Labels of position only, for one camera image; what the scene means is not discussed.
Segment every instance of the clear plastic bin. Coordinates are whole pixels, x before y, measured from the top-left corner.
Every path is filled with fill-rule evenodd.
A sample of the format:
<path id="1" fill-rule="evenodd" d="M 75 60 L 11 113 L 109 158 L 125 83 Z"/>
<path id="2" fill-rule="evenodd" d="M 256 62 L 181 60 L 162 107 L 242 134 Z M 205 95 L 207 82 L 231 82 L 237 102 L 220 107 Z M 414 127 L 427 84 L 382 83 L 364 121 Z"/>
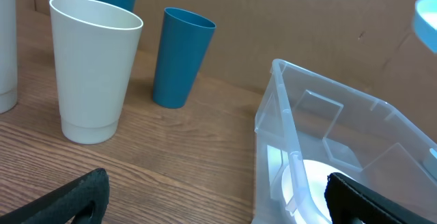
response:
<path id="1" fill-rule="evenodd" d="M 255 118 L 252 224 L 332 223 L 324 188 L 340 171 L 437 222 L 437 145 L 396 108 L 276 59 Z"/>

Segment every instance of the cup rim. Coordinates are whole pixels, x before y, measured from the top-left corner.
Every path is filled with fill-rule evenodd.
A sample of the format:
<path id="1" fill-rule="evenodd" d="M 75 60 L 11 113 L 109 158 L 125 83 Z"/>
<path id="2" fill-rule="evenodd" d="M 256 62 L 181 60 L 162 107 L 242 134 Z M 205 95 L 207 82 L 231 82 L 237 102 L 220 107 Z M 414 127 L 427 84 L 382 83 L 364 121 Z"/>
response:
<path id="1" fill-rule="evenodd" d="M 138 27 L 121 28 L 121 27 L 108 27 L 108 26 L 99 25 L 99 24 L 96 24 L 96 23 L 90 23 L 90 22 L 87 22 L 87 21 L 85 21 L 85 20 L 81 20 L 81 19 L 79 19 L 79 18 L 75 18 L 75 17 L 73 17 L 73 16 L 71 16 L 71 15 L 69 15 L 69 14 L 66 14 L 65 12 L 62 12 L 61 10 L 59 10 L 58 8 L 56 8 L 56 7 L 53 5 L 53 2 L 54 2 L 54 1 L 56 1 L 56 0 L 50 0 L 50 1 L 49 1 L 49 4 L 50 4 L 50 7 L 53 8 L 56 12 L 60 13 L 60 14 L 63 15 L 63 16 L 66 16 L 66 17 L 68 17 L 68 18 L 71 18 L 71 19 L 73 19 L 73 20 L 75 20 L 75 21 L 78 21 L 78 22 L 81 22 L 81 23 L 85 23 L 85 24 L 87 24 L 87 25 L 91 25 L 91 26 L 95 26 L 95 27 L 99 27 L 99 28 L 103 28 L 103 29 L 112 29 L 112 30 L 120 30 L 120 31 L 130 31 L 130 30 L 140 29 L 140 28 L 143 27 L 143 24 L 144 24 L 144 23 L 143 23 L 143 20 L 141 20 L 141 18 L 140 18 L 139 16 L 135 15 L 133 12 L 130 12 L 130 11 L 125 10 L 125 9 L 123 9 L 123 8 L 120 8 L 120 7 L 118 7 L 118 6 L 112 5 L 112 4 L 110 4 L 110 3 L 105 3 L 105 2 L 101 2 L 101 1 L 97 1 L 97 0 L 86 0 L 86 1 L 90 1 L 91 3 L 101 3 L 101 4 L 103 4 L 104 6 L 111 6 L 111 7 L 116 8 L 117 10 L 124 11 L 125 13 L 128 13 L 128 14 L 130 14 L 131 16 L 134 16 L 136 19 L 138 19 L 139 22 L 140 22 L 141 24 L 140 24 Z"/>
<path id="2" fill-rule="evenodd" d="M 196 24 L 196 23 L 189 22 L 189 21 L 187 21 L 187 20 L 183 20 L 183 19 L 181 19 L 181 18 L 179 18 L 179 17 L 177 17 L 177 16 L 174 16 L 171 12 L 169 12 L 169 10 L 177 10 L 177 11 L 181 11 L 181 12 L 184 12 L 184 13 L 187 13 L 187 14 L 195 15 L 196 17 L 199 17 L 199 18 L 201 18 L 202 20 L 205 20 L 207 23 L 210 23 L 211 26 L 210 26 L 210 27 L 208 27 L 208 26 L 203 26 L 203 25 L 199 25 L 199 24 Z M 204 16 L 202 16 L 202 15 L 199 15 L 199 14 L 197 14 L 197 13 L 190 12 L 190 11 L 188 11 L 188 10 L 184 10 L 184 9 L 181 9 L 181 8 L 167 7 L 167 8 L 164 9 L 164 11 L 165 11 L 165 13 L 166 13 L 167 15 L 171 16 L 172 18 L 174 18 L 174 19 L 176 19 L 176 20 L 179 20 L 179 21 L 181 21 L 181 22 L 187 23 L 187 24 L 189 24 L 189 25 L 193 25 L 193 26 L 196 26 L 196 27 L 201 27 L 201 28 L 204 28 L 204 29 L 215 29 L 215 28 L 216 28 L 216 24 L 215 24 L 213 21 L 211 21 L 210 19 L 208 19 L 208 18 L 206 18 L 206 17 L 204 17 Z"/>

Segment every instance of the blue cup rim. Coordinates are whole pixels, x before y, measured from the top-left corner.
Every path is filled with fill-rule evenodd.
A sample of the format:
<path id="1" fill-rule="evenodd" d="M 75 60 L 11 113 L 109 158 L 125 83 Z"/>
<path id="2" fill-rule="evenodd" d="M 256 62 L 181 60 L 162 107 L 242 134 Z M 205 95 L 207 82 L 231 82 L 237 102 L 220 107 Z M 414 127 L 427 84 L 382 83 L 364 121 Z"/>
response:
<path id="1" fill-rule="evenodd" d="M 184 20 L 184 19 L 182 19 L 180 17 L 177 17 L 174 14 L 172 14 L 171 13 L 172 10 L 183 12 L 183 13 L 186 13 L 186 14 L 194 15 L 197 18 L 200 18 L 203 22 L 205 22 L 205 25 L 209 24 L 210 26 L 205 26 L 203 24 L 201 25 L 201 24 L 198 24 L 198 23 L 190 22 L 188 20 Z M 171 16 L 172 18 L 174 18 L 176 20 L 179 20 L 179 21 L 181 21 L 183 23 L 187 23 L 189 25 L 193 25 L 193 26 L 196 26 L 196 27 L 201 27 L 201 28 L 204 28 L 204 29 L 215 29 L 216 28 L 216 24 L 213 21 L 211 21 L 210 19 L 208 19 L 208 18 L 206 18 L 206 17 L 204 17 L 202 15 L 199 15 L 197 13 L 190 12 L 188 10 L 184 10 L 184 9 L 181 9 L 181 8 L 167 7 L 167 8 L 164 9 L 164 11 L 165 11 L 165 14 Z"/>

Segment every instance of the wooden table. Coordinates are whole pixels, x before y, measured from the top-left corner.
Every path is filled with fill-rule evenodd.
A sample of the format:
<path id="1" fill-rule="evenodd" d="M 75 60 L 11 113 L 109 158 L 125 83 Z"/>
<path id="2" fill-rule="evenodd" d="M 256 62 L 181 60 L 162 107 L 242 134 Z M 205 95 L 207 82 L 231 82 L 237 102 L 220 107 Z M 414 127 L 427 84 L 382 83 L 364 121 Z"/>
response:
<path id="1" fill-rule="evenodd" d="M 117 133 L 79 145 L 61 131 L 49 17 L 18 13 L 18 58 L 18 104 L 0 115 L 0 215 L 103 167 L 105 223 L 251 222 L 260 94 L 200 74 L 185 107 L 162 108 L 155 59 L 138 52 Z"/>

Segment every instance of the cup base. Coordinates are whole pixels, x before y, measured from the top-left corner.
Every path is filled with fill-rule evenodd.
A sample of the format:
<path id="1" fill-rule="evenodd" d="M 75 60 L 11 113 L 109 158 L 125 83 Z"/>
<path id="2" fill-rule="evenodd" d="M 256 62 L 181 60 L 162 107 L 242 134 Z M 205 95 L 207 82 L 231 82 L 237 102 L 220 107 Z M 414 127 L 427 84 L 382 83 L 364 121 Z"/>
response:
<path id="1" fill-rule="evenodd" d="M 67 139 L 81 144 L 91 145 L 110 139 L 117 130 L 118 120 L 101 128 L 83 128 L 62 119 L 62 133 Z"/>
<path id="2" fill-rule="evenodd" d="M 0 114 L 12 109 L 16 104 L 17 97 L 16 88 L 5 94 L 0 94 Z"/>

